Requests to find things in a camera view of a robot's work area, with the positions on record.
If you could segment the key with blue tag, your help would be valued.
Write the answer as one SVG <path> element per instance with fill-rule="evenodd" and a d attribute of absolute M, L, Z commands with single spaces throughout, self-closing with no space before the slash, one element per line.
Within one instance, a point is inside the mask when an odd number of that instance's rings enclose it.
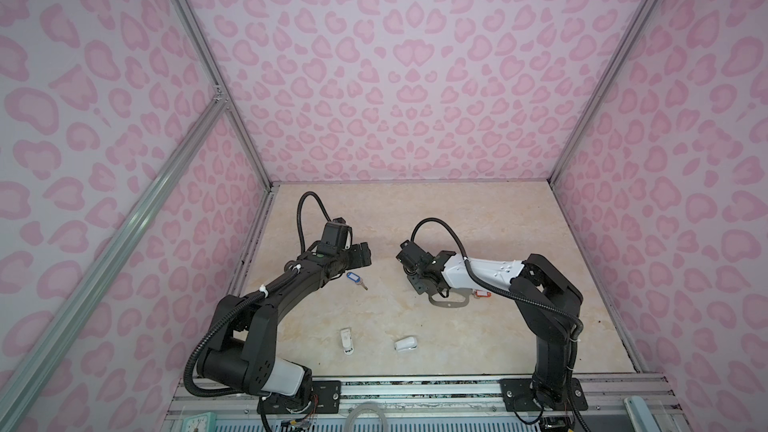
<path fill-rule="evenodd" d="M 361 286 L 364 290 L 368 289 L 368 287 L 365 285 L 363 279 L 358 274 L 356 274 L 354 272 L 347 272 L 346 273 L 346 277 L 349 280 L 351 280 L 352 282 L 354 282 L 355 284 Z"/>

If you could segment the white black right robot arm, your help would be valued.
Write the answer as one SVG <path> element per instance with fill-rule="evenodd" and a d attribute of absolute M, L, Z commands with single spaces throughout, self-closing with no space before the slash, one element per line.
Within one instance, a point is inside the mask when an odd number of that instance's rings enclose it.
<path fill-rule="evenodd" d="M 499 295 L 516 303 L 536 337 L 536 364 L 528 384 L 509 392 L 525 406 L 585 411 L 587 402 L 573 377 L 578 340 L 583 330 L 581 292 L 546 257 L 522 261 L 468 258 L 441 251 L 433 255 L 406 240 L 396 256 L 414 290 L 443 308 L 469 304 L 474 292 Z"/>

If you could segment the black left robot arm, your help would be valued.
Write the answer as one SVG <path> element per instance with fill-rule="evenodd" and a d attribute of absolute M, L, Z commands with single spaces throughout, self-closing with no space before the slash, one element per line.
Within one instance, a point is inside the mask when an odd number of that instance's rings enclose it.
<path fill-rule="evenodd" d="M 277 357 L 278 326 L 331 279 L 372 264 L 369 245 L 353 243 L 351 235 L 349 225 L 328 222 L 321 238 L 287 262 L 279 277 L 255 292 L 222 298 L 184 367 L 186 391 L 203 398 L 248 394 L 308 401 L 312 372 Z"/>

